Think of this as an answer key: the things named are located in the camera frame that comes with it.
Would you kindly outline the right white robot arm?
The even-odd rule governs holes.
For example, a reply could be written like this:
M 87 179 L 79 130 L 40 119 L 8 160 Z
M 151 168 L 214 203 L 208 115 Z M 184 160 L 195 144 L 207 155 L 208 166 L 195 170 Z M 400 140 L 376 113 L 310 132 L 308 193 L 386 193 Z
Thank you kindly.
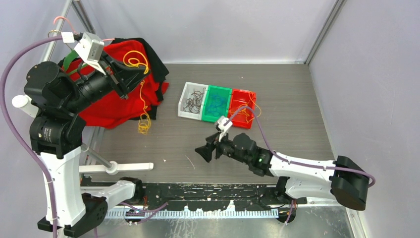
M 215 133 L 204 146 L 195 149 L 206 162 L 221 156 L 246 164 L 251 172 L 278 177 L 276 200 L 286 204 L 304 197 L 332 199 L 353 210 L 366 208 L 369 177 L 346 156 L 336 160 L 315 161 L 274 153 L 259 147 L 247 134 L 228 136 Z

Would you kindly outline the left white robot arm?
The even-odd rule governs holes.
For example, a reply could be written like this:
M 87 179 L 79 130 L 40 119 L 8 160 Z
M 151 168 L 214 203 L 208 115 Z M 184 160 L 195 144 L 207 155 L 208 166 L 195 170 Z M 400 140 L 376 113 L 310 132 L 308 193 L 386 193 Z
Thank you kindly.
M 127 99 L 147 76 L 144 66 L 128 67 L 106 53 L 98 64 L 84 79 L 74 81 L 58 64 L 45 61 L 29 70 L 24 87 L 38 108 L 29 129 L 31 147 L 46 165 L 54 185 L 51 210 L 38 227 L 50 232 L 56 222 L 72 238 L 99 226 L 110 208 L 128 201 L 137 205 L 145 197 L 142 181 L 129 177 L 101 192 L 81 192 L 79 155 L 86 122 L 80 113 L 112 92 Z

